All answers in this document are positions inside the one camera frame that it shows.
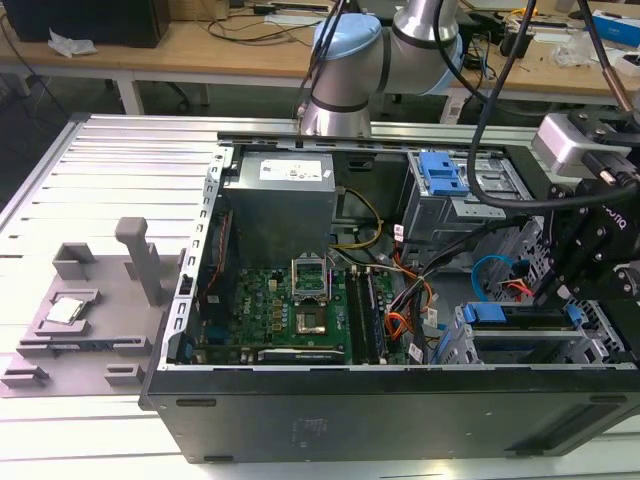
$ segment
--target sticker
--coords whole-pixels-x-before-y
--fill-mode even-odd
[[[438,328],[438,311],[435,308],[427,309],[427,318],[423,319],[423,323],[431,328]]]
[[[63,345],[54,345],[54,350],[80,350],[80,345],[72,345],[72,344],[63,344]]]
[[[319,160],[263,160],[260,180],[321,182],[322,163]]]
[[[409,347],[409,356],[416,362],[422,363],[422,350],[416,347],[415,343],[412,343]]]

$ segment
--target cpu socket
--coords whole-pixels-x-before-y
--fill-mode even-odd
[[[327,335],[327,311],[319,305],[296,307],[296,333],[298,335]]]

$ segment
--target floor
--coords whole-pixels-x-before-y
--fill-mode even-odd
[[[43,80],[68,112],[121,113],[117,90],[109,91],[102,80]],[[0,100],[0,209],[66,123],[65,116],[41,84],[35,78],[30,78],[29,83],[32,85],[31,96],[20,99],[0,81],[6,93]],[[295,95],[295,90],[288,88],[215,85],[209,87],[211,105],[202,107],[197,87],[189,84],[183,87],[193,105],[188,112],[179,113],[180,99],[166,84],[142,82],[141,95],[147,114],[288,118]],[[438,123],[444,101],[444,97],[404,97],[400,104],[392,105],[388,114],[383,115],[382,97],[377,96],[370,103],[371,116],[372,120]],[[510,107],[515,106],[514,102],[508,103]],[[461,123],[474,123],[479,112],[480,106],[471,102],[462,114]],[[492,124],[537,126],[539,119],[498,113]]]

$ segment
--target green motherboard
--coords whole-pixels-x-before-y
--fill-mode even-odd
[[[344,352],[352,363],[344,270],[329,270],[329,300],[296,302],[291,270],[242,270],[239,273],[228,344],[246,349],[291,348]],[[296,289],[323,287],[322,274],[298,272]],[[391,276],[373,277],[380,311],[393,299]]]

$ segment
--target motherboard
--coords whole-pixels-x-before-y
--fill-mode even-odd
[[[379,363],[388,357],[386,305],[394,298],[387,272],[245,269],[238,275],[231,321],[207,322],[197,352],[207,363]],[[304,299],[296,292],[320,291]]]

